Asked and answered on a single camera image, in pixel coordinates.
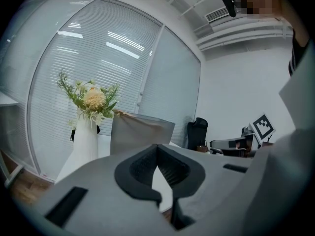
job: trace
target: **air vent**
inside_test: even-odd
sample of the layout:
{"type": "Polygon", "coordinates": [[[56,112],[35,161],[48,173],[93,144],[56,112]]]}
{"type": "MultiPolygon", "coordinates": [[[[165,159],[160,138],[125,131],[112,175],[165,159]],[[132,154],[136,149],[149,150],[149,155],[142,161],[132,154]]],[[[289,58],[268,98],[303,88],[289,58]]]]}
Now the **air vent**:
{"type": "Polygon", "coordinates": [[[222,7],[220,9],[214,10],[213,12],[206,14],[205,17],[208,20],[208,23],[213,22],[216,19],[222,18],[228,16],[228,11],[226,7],[222,7]]]}

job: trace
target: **gray panel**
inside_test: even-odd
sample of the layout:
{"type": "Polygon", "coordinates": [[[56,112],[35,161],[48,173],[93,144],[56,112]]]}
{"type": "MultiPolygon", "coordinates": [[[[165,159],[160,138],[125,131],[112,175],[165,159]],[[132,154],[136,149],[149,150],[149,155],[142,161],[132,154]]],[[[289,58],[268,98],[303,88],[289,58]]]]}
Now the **gray panel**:
{"type": "Polygon", "coordinates": [[[315,47],[310,40],[292,78],[280,91],[280,96],[296,128],[315,127],[315,47]]]}
{"type": "Polygon", "coordinates": [[[179,231],[158,212],[154,202],[132,199],[114,180],[114,170],[138,151],[90,162],[53,186],[35,208],[46,214],[73,186],[87,195],[65,225],[76,235],[262,235],[288,214],[313,172],[315,130],[297,130],[253,160],[168,148],[197,161],[206,170],[199,190],[180,199],[183,214],[196,221],[179,231]],[[245,174],[222,169],[225,163],[249,166],[245,174]]]}

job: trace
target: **gray fabric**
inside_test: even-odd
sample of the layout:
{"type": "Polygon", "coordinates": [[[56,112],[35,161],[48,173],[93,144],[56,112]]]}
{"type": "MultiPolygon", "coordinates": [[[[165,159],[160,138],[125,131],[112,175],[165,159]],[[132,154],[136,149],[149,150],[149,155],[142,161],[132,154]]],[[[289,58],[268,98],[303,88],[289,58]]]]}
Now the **gray fabric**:
{"type": "Polygon", "coordinates": [[[113,118],[111,155],[151,144],[169,144],[174,123],[143,115],[129,115],[113,118]]]}

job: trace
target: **black slot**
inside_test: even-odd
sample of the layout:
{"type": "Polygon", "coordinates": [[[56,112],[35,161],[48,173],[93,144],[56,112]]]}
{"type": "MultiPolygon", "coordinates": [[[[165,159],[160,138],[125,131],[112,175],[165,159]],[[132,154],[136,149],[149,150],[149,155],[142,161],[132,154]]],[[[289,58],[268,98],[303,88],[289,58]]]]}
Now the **black slot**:
{"type": "Polygon", "coordinates": [[[62,227],[75,208],[79,205],[87,189],[80,187],[73,187],[58,203],[57,205],[45,216],[50,222],[62,227]]]}
{"type": "Polygon", "coordinates": [[[248,167],[243,167],[243,166],[238,166],[238,165],[233,165],[233,164],[225,164],[223,168],[232,170],[232,171],[237,171],[240,173],[246,173],[248,167]]]}

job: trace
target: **white flower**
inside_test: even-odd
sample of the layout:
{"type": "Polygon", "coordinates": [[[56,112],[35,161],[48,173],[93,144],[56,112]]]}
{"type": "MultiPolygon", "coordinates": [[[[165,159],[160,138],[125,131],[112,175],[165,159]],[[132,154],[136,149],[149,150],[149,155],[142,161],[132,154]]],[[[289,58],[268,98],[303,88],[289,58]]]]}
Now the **white flower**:
{"type": "Polygon", "coordinates": [[[82,82],[83,82],[83,81],[76,80],[74,83],[75,83],[76,85],[78,85],[78,86],[79,86],[79,85],[81,85],[81,84],[82,84],[82,82]]]}
{"type": "Polygon", "coordinates": [[[86,86],[85,85],[76,85],[76,87],[78,88],[78,89],[80,89],[81,91],[84,91],[85,89],[86,89],[86,86]]]}
{"type": "Polygon", "coordinates": [[[96,111],[102,108],[105,104],[105,95],[94,88],[91,88],[83,98],[84,105],[91,109],[91,111],[96,111]]]}
{"type": "Polygon", "coordinates": [[[95,123],[97,126],[100,125],[100,123],[102,122],[103,119],[105,119],[104,115],[102,113],[98,113],[96,116],[96,119],[95,119],[95,123]]]}
{"type": "Polygon", "coordinates": [[[77,128],[77,120],[69,120],[68,125],[71,127],[71,130],[76,130],[77,128]]]}

